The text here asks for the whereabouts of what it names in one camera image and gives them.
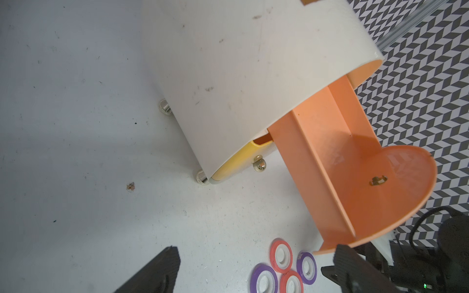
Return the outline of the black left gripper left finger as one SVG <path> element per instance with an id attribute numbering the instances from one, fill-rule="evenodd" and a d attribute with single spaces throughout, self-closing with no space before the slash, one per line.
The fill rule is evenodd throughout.
<path id="1" fill-rule="evenodd" d="M 115 293 L 172 293 L 180 264 L 178 248 L 166 247 Z"/>

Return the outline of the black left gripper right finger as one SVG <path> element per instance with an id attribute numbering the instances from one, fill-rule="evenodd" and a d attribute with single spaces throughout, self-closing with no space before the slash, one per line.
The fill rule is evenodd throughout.
<path id="1" fill-rule="evenodd" d="M 321 273 L 336 283 L 343 293 L 398 293 L 383 273 L 347 245 L 337 245 L 333 266 L 321 267 Z"/>

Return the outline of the purple tape roll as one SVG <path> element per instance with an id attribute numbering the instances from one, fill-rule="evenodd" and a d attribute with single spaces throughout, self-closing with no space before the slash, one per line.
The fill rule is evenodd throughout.
<path id="1" fill-rule="evenodd" d="M 277 274 L 271 266 L 260 263 L 253 269 L 249 281 L 250 293 L 277 293 Z"/>
<path id="2" fill-rule="evenodd" d="M 297 257 L 297 273 L 303 284 L 313 285 L 318 276 L 318 267 L 315 257 L 307 251 L 301 251 Z"/>

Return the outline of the orange top drawer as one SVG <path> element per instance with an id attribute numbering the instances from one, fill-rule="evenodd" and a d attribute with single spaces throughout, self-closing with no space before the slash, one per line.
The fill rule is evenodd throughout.
<path id="1" fill-rule="evenodd" d="M 393 231 L 436 185 L 436 161 L 427 150 L 380 144 L 348 76 L 268 131 L 322 237 L 317 255 Z"/>

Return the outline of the yellow drawer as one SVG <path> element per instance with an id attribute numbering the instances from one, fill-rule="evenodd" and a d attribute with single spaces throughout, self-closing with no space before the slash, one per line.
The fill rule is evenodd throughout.
<path id="1" fill-rule="evenodd" d="M 266 157 L 274 150 L 276 145 L 269 133 L 250 141 L 217 170 L 211 181 L 224 181 L 249 167 L 262 172 L 266 169 Z"/>

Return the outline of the white round drawer cabinet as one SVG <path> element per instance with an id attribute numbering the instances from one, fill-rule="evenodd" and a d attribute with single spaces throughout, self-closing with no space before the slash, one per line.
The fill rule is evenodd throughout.
<path id="1" fill-rule="evenodd" d="M 145 62 L 212 177 L 274 122 L 384 57 L 347 1 L 144 1 Z"/>

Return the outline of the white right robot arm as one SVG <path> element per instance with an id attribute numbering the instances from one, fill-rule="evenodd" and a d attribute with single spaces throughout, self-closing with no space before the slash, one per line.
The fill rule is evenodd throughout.
<path id="1" fill-rule="evenodd" d="M 414 235 L 428 217 L 446 211 L 449 218 L 437 231 L 435 247 L 420 247 Z M 469 291 L 469 217 L 442 206 L 422 215 L 409 233 L 409 244 L 391 244 L 390 264 L 372 244 L 354 250 L 399 287 L 415 293 L 467 293 Z"/>

